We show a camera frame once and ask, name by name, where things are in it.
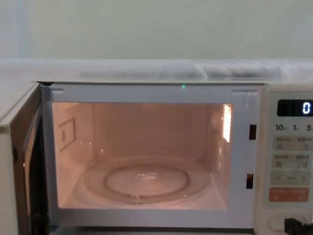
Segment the microwave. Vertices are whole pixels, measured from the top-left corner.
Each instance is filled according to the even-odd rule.
[[[279,235],[285,218],[311,222],[311,82],[233,68],[217,76],[223,65],[203,67],[214,79],[66,65],[3,66],[34,81],[0,119],[1,211],[16,234]]]

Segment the orange button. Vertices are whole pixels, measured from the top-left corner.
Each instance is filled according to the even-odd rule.
[[[270,202],[307,202],[309,188],[270,188]]]

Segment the digital display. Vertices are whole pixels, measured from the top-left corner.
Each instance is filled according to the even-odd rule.
[[[312,117],[313,100],[281,99],[278,101],[277,115],[280,117]]]

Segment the microwave vent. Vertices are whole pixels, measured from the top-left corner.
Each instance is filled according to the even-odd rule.
[[[72,117],[59,124],[59,152],[62,152],[76,140],[76,122]]]

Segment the open microwave door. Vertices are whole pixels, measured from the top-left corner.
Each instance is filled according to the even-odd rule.
[[[48,234],[39,83],[15,87],[0,116],[0,227],[4,234]]]

